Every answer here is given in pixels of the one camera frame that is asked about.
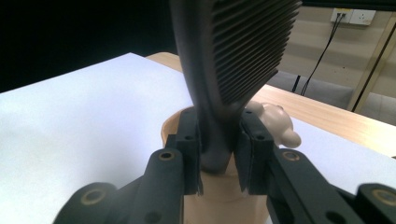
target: white table surface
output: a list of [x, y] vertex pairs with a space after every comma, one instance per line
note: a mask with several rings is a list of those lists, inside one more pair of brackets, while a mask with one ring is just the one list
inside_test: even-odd
[[[77, 189], [131, 182], [162, 147], [163, 122], [189, 105], [179, 72], [133, 54], [0, 94], [0, 223], [51, 223]], [[293, 121], [332, 184], [396, 188], [396, 160]]]

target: screw hole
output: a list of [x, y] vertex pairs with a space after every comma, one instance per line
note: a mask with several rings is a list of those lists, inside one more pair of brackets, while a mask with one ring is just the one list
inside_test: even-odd
[[145, 216], [146, 223], [157, 223], [161, 220], [161, 214], [158, 212], [150, 212]]
[[300, 156], [291, 151], [285, 151], [282, 153], [283, 157], [288, 161], [298, 161]]
[[163, 152], [160, 154], [160, 160], [162, 161], [170, 161], [175, 157], [173, 152]]
[[373, 195], [384, 204], [389, 206], [396, 206], [396, 194], [384, 189], [374, 189]]
[[346, 220], [338, 213], [335, 212], [327, 212], [326, 218], [330, 220], [330, 222], [334, 224], [345, 224]]
[[84, 205], [93, 205], [101, 202], [106, 197], [103, 189], [90, 189], [81, 197], [81, 203]]

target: power socket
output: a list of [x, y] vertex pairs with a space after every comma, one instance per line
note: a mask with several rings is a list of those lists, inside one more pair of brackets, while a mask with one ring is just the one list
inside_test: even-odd
[[374, 10], [353, 10], [349, 23], [358, 25], [370, 25], [374, 18]]
[[338, 8], [336, 7], [333, 11], [332, 11], [332, 17], [330, 18], [330, 21], [335, 21], [337, 19], [337, 14], [344, 14], [344, 18], [341, 19], [340, 22], [342, 23], [349, 23], [350, 18], [352, 17], [354, 9], [350, 9], [350, 8]]

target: wall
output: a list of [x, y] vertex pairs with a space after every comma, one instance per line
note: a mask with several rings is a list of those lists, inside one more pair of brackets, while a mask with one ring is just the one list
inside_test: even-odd
[[[279, 70], [305, 77], [311, 74], [329, 40], [331, 15], [332, 8], [301, 7]], [[356, 88], [390, 15], [377, 11], [370, 26], [340, 24], [314, 78]]]
[[372, 92], [396, 98], [396, 49], [386, 60]]

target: small figurine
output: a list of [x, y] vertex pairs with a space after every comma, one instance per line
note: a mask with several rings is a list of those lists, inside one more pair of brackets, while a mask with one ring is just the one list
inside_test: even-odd
[[293, 130], [291, 118], [282, 106], [250, 101], [247, 109], [260, 118], [277, 146], [294, 148], [301, 144], [300, 135]]

